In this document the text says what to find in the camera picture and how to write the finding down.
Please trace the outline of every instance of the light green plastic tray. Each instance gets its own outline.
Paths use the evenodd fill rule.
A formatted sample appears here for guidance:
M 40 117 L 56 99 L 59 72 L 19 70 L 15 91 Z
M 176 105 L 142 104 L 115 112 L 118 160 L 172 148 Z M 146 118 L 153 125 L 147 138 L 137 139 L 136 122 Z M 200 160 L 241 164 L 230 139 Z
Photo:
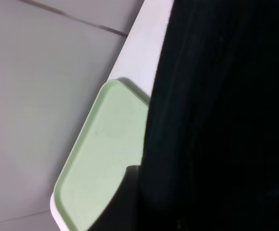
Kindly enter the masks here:
M 148 106 L 118 80 L 106 82 L 56 182 L 54 201 L 71 231 L 106 208 L 127 166 L 140 165 Z

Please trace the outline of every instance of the white countertop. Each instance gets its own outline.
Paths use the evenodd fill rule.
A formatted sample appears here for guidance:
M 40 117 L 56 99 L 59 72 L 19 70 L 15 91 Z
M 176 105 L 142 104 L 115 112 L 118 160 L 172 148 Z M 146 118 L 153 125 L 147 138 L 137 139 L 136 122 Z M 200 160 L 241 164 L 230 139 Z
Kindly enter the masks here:
M 173 0 L 145 0 L 108 80 L 128 78 L 149 97 Z

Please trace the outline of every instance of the gray floor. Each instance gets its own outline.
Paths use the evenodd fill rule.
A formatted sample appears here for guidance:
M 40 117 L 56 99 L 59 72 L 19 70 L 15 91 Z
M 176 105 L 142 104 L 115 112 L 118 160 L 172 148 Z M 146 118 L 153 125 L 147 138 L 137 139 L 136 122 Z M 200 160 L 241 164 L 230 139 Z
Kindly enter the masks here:
M 96 9 L 83 21 L 124 33 L 142 4 L 40 2 L 80 19 L 84 8 L 87 15 Z M 54 184 L 125 39 L 17 0 L 0 0 L 0 231 L 58 230 L 49 212 Z

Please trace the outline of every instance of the black fabric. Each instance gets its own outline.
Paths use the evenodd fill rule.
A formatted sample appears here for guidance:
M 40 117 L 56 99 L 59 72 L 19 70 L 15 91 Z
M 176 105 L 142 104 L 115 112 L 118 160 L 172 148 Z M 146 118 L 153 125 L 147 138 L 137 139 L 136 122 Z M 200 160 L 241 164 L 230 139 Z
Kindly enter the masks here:
M 138 230 L 279 231 L 279 1 L 176 0 Z

